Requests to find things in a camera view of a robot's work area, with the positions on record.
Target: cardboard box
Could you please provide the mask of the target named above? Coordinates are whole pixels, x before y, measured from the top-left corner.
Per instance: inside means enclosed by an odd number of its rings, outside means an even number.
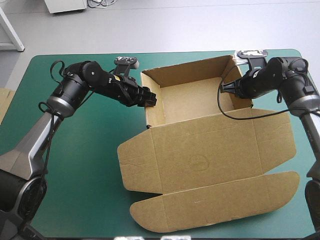
[[[0,124],[2,123],[7,110],[14,98],[15,91],[6,88],[0,88]]]
[[[267,213],[297,191],[296,172],[264,175],[296,153],[288,114],[233,120],[220,113],[218,85],[234,65],[221,56],[141,73],[157,104],[145,109],[150,129],[121,144],[118,157],[127,190],[162,194],[130,207],[143,228],[166,233]],[[225,82],[240,76],[235,67]],[[272,112],[220,96],[235,117]]]

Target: floor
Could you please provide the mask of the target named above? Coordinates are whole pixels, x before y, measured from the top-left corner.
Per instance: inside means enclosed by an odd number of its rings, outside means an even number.
[[[22,53],[0,52],[0,87],[12,90],[36,55],[257,48],[297,49],[320,84],[317,0],[118,0],[108,9],[58,15],[43,0],[0,7],[25,45]]]

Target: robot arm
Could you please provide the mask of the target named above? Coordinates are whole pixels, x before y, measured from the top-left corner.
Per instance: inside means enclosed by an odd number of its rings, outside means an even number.
[[[50,150],[53,133],[63,119],[75,113],[89,91],[127,107],[156,104],[156,94],[129,76],[130,69],[139,66],[135,57],[118,57],[114,63],[113,74],[95,61],[78,62],[65,69],[62,63],[63,80],[42,103],[48,109],[13,150],[0,155],[0,240],[45,240],[29,225],[47,190],[42,156]]]
[[[312,178],[305,188],[311,219],[320,231],[320,96],[308,77],[308,62],[300,57],[274,57],[266,62],[265,51],[239,51],[235,60],[249,64],[246,74],[223,84],[221,93],[232,93],[239,98],[255,99],[273,90],[277,101],[284,99],[290,113],[299,117],[311,144],[315,163],[307,173]]]

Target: green table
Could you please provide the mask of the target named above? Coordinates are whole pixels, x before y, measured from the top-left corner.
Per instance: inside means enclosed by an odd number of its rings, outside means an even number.
[[[293,49],[268,52],[268,58],[300,56]],[[110,70],[114,68],[115,57],[134,56],[139,59],[140,67],[132,70],[131,75],[140,83],[140,72],[144,69],[230,54],[233,51],[35,56],[0,125],[0,154],[13,148],[42,115],[38,103],[45,101],[57,86],[49,73],[57,59],[63,60],[66,66],[94,60]],[[285,104],[276,103],[276,95],[272,92],[255,100],[255,107],[285,109]],[[271,213],[176,234],[207,238],[297,238],[311,234],[314,229],[304,189],[306,173],[315,158],[300,120],[292,116],[291,123],[297,153],[271,171],[294,170],[300,174],[298,192],[286,206]],[[143,229],[131,218],[130,205],[153,194],[125,190],[117,157],[118,145],[145,129],[143,108],[127,108],[94,94],[73,117],[63,121],[53,138],[46,177],[48,191],[32,226],[46,237],[161,236]]]

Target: box flap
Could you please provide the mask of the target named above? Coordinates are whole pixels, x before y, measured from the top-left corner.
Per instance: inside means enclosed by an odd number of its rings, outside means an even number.
[[[161,88],[164,88],[221,77],[230,60],[232,60],[231,55],[219,56],[177,65],[157,67],[144,70],[142,73],[153,79]]]
[[[164,104],[159,84],[144,73],[141,73],[141,84],[143,86],[148,86],[150,91],[156,94],[156,105],[144,108],[146,124],[150,126],[165,124]]]
[[[235,117],[272,113],[243,108]],[[172,193],[262,175],[296,153],[288,114],[221,113],[152,127],[118,147],[126,189]]]
[[[127,190],[163,192],[150,129],[119,145],[117,152]]]
[[[135,202],[130,213],[143,228],[167,233],[274,211],[291,200],[298,185],[294,171],[261,175]]]
[[[0,88],[0,124],[2,123],[7,110],[14,98],[15,91],[6,88]]]

